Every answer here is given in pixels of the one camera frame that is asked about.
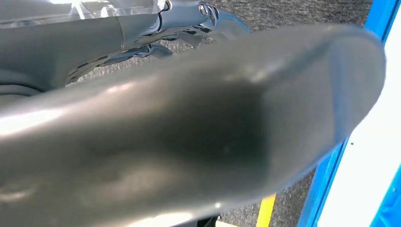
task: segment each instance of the glossy surface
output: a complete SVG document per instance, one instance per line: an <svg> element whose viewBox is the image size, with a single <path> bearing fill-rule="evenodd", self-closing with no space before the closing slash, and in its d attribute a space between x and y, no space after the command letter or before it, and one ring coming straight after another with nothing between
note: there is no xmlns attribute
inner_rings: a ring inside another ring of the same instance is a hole
<svg viewBox="0 0 401 227"><path fill-rule="evenodd" d="M261 199L351 133L384 73L361 28L287 27L21 101L0 113L0 226L173 226Z"/></svg>
<svg viewBox="0 0 401 227"><path fill-rule="evenodd" d="M166 0L0 0L0 29L156 14Z"/></svg>

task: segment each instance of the metal bracket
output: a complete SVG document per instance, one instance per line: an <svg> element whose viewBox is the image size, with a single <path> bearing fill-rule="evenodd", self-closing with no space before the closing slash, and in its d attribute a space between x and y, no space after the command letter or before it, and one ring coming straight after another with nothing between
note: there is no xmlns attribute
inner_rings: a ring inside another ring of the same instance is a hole
<svg viewBox="0 0 401 227"><path fill-rule="evenodd" d="M155 43L158 40L181 39L196 47L202 42L203 36L209 36L219 42L249 33L251 32L246 24L231 12L208 6L199 0L168 0L159 13L159 20L155 26L144 32L137 41L139 48L120 53L101 66L132 57L171 56L171 50Z"/></svg>

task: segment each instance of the blue frame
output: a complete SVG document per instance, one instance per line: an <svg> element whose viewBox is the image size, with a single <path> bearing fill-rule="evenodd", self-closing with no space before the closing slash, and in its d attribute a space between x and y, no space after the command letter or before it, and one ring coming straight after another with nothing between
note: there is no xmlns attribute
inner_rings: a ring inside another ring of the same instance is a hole
<svg viewBox="0 0 401 227"><path fill-rule="evenodd" d="M377 34L383 43L391 30L401 0L374 0L365 28ZM336 175L348 138L336 147L316 169L297 227L315 227Z"/></svg>

